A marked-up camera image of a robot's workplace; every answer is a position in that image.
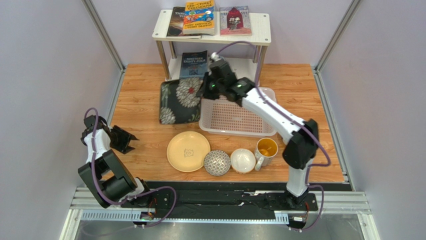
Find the yellow round bear plate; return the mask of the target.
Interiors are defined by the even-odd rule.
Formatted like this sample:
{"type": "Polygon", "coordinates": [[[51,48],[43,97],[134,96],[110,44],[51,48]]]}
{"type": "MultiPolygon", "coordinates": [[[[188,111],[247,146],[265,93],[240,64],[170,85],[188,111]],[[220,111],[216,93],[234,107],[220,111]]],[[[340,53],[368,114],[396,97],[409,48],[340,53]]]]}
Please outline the yellow round bear plate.
{"type": "Polygon", "coordinates": [[[195,131],[184,131],[170,140],[166,156],[173,168],[190,173],[204,166],[205,156],[210,151],[210,143],[204,135],[195,131]]]}

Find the white small bowl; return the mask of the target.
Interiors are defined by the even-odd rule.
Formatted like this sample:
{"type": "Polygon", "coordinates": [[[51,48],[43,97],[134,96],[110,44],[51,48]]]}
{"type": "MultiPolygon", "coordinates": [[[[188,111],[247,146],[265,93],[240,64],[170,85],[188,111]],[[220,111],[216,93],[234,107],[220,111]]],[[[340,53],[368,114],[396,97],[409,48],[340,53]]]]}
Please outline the white small bowl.
{"type": "Polygon", "coordinates": [[[230,156],[231,167],[239,174],[251,172],[256,165],[255,155],[248,149],[236,149],[230,156]]]}

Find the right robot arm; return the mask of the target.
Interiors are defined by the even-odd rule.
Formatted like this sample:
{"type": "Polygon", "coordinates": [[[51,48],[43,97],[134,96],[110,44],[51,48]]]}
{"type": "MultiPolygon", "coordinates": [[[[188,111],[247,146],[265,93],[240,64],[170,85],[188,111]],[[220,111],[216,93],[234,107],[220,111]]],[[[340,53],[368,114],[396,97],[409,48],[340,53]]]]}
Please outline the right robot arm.
{"type": "Polygon", "coordinates": [[[309,168],[320,146],[317,122],[291,115],[272,101],[259,88],[257,81],[246,77],[237,78],[224,59],[209,65],[197,96],[208,100],[224,96],[228,101],[256,114],[276,130],[285,145],[282,157],[289,170],[286,201],[289,205],[301,204],[309,192],[309,168]]]}

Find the white perforated plastic basket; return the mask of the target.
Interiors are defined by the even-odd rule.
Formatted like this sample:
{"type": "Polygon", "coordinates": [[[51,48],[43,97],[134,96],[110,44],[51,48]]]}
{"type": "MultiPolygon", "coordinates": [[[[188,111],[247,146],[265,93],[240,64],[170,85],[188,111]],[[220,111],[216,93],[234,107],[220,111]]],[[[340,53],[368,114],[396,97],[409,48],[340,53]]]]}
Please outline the white perforated plastic basket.
{"type": "Polygon", "coordinates": [[[223,96],[216,100],[201,100],[198,123],[210,134],[263,138],[277,133],[260,116],[223,96]]]}

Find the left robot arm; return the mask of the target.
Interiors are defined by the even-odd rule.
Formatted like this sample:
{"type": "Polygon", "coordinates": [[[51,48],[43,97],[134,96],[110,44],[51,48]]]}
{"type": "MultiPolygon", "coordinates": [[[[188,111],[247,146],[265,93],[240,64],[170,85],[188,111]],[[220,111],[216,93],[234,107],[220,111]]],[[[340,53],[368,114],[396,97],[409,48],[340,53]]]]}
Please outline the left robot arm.
{"type": "Polygon", "coordinates": [[[78,174],[99,205],[106,209],[111,202],[133,201],[138,194],[148,192],[146,182],[133,177],[113,151],[127,154],[134,150],[129,144],[137,137],[117,125],[108,126],[101,116],[86,116],[83,122],[86,129],[80,140],[87,147],[88,157],[78,174]]]}

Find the grey patterned small bowl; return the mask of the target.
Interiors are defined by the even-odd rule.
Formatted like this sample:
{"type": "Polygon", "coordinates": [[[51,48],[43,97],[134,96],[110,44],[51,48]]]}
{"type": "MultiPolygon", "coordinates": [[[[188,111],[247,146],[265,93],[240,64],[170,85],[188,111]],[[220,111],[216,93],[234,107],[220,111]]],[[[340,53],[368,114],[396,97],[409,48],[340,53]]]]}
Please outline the grey patterned small bowl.
{"type": "Polygon", "coordinates": [[[231,158],[222,150],[212,150],[205,156],[203,165],[210,175],[219,177],[230,170],[231,158]]]}

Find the black square floral plate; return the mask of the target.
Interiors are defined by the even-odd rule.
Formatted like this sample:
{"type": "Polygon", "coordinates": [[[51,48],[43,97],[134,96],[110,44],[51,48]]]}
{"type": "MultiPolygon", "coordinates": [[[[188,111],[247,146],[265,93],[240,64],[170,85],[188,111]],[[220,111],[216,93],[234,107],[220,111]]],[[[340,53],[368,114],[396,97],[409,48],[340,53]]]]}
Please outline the black square floral plate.
{"type": "Polygon", "coordinates": [[[165,81],[160,85],[159,122],[162,125],[195,123],[201,117],[200,77],[165,81]]]}

